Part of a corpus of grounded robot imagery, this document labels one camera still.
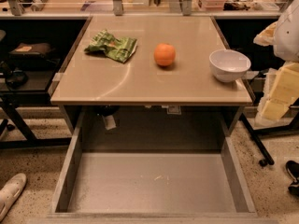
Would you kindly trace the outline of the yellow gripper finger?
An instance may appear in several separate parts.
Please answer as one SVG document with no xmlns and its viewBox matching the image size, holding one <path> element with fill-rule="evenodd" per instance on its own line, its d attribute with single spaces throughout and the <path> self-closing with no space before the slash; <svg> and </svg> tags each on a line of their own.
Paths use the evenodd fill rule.
<svg viewBox="0 0 299 224">
<path fill-rule="evenodd" d="M 262 119 L 278 121 L 299 98 L 299 63 L 285 62 L 269 74 L 273 79 L 264 84 L 268 89 L 258 106 Z"/>
</svg>

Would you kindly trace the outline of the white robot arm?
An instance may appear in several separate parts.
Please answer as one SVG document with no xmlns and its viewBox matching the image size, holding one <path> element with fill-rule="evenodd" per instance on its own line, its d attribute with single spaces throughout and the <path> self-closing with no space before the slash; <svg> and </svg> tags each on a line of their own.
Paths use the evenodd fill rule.
<svg viewBox="0 0 299 224">
<path fill-rule="evenodd" d="M 253 42 L 272 46 L 275 56 L 284 61 L 258 108 L 263 119 L 277 121 L 299 98 L 299 0 L 293 0 L 279 19 L 256 35 Z"/>
</svg>

